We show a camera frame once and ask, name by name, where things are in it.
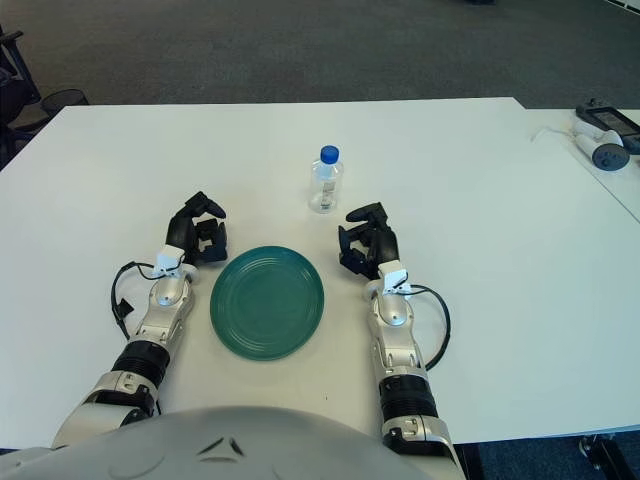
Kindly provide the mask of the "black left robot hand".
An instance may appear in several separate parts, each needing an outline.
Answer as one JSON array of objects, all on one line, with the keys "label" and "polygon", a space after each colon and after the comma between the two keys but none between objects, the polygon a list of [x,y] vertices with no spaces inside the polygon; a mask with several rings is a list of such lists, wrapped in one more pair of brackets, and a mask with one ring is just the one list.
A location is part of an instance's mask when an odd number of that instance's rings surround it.
[{"label": "black left robot hand", "polygon": [[183,262],[193,266],[225,261],[226,213],[215,201],[198,191],[171,218],[166,244],[184,251]]}]

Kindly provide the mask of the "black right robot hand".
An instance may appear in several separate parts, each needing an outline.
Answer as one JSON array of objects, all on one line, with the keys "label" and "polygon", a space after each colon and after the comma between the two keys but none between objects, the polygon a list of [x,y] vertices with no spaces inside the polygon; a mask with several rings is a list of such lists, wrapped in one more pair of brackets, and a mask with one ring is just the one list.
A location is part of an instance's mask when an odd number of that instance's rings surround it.
[{"label": "black right robot hand", "polygon": [[380,202],[349,212],[347,222],[356,226],[338,227],[339,262],[356,275],[369,280],[380,278],[379,266],[400,259],[397,237],[387,224],[387,214]]}]

